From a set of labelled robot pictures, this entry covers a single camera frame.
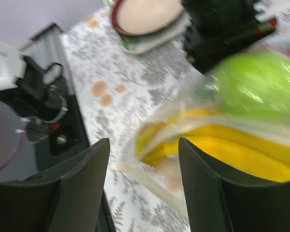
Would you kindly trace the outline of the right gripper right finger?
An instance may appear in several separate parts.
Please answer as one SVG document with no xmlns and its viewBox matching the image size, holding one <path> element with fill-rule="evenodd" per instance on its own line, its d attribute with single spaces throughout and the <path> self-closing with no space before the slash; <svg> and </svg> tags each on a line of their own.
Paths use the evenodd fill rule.
<svg viewBox="0 0 290 232">
<path fill-rule="evenodd" d="M 290 181 L 244 173 L 185 138 L 178 150 L 193 232 L 290 232 Z"/>
</svg>

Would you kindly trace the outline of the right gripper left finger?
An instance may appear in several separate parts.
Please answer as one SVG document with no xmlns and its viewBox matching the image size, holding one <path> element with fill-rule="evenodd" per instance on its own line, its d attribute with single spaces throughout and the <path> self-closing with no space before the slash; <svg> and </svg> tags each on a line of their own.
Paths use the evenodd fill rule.
<svg viewBox="0 0 290 232">
<path fill-rule="evenodd" d="M 110 154 L 103 138 L 25 180 L 0 183 L 0 232 L 100 231 Z"/>
</svg>

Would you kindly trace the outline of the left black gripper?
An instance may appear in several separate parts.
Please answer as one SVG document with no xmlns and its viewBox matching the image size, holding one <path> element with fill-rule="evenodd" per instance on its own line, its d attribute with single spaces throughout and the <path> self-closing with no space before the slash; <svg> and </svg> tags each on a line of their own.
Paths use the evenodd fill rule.
<svg viewBox="0 0 290 232">
<path fill-rule="evenodd" d="M 204 74 L 224 58 L 275 32 L 277 19 L 258 19 L 255 0 L 184 0 L 191 24 L 184 33 L 188 62 Z"/>
</svg>

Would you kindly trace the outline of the clear zip top bag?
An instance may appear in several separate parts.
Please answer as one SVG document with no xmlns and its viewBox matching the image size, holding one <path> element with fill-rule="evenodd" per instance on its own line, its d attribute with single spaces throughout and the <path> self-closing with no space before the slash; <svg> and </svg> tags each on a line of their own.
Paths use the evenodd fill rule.
<svg viewBox="0 0 290 232">
<path fill-rule="evenodd" d="M 281 49 L 284 45 L 286 43 L 279 46 L 263 44 L 245 52 L 274 51 L 284 54 Z M 221 111 L 216 100 L 217 88 L 213 76 L 215 68 L 205 75 L 195 71 L 190 72 L 181 82 L 180 94 L 171 102 L 164 104 L 143 123 L 132 141 L 127 145 L 123 160 L 117 165 L 119 170 L 135 178 L 154 195 L 184 216 L 187 216 L 188 212 L 179 155 L 175 158 L 167 158 L 157 166 L 143 163 L 135 157 L 136 136 L 145 123 L 156 122 L 157 119 L 165 119 L 189 110 L 210 109 L 217 112 L 217 115 L 207 119 L 207 123 L 215 121 L 218 124 L 251 133 L 265 140 L 290 146 L 290 119 L 283 122 L 256 120 L 226 114 Z"/>
</svg>

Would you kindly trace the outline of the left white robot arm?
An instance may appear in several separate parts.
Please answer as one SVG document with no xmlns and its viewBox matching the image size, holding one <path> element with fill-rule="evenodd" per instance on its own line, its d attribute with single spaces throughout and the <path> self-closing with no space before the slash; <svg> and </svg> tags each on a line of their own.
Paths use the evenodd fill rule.
<svg viewBox="0 0 290 232">
<path fill-rule="evenodd" d="M 256 0 L 185 0 L 168 26 L 185 20 L 184 50 L 205 72 L 275 31 L 275 14 L 259 11 L 258 5 Z M 88 142 L 69 65 L 62 60 L 44 68 L 0 39 L 0 142 L 11 139 L 22 118 L 26 124 L 41 120 L 45 137 Z"/>
</svg>

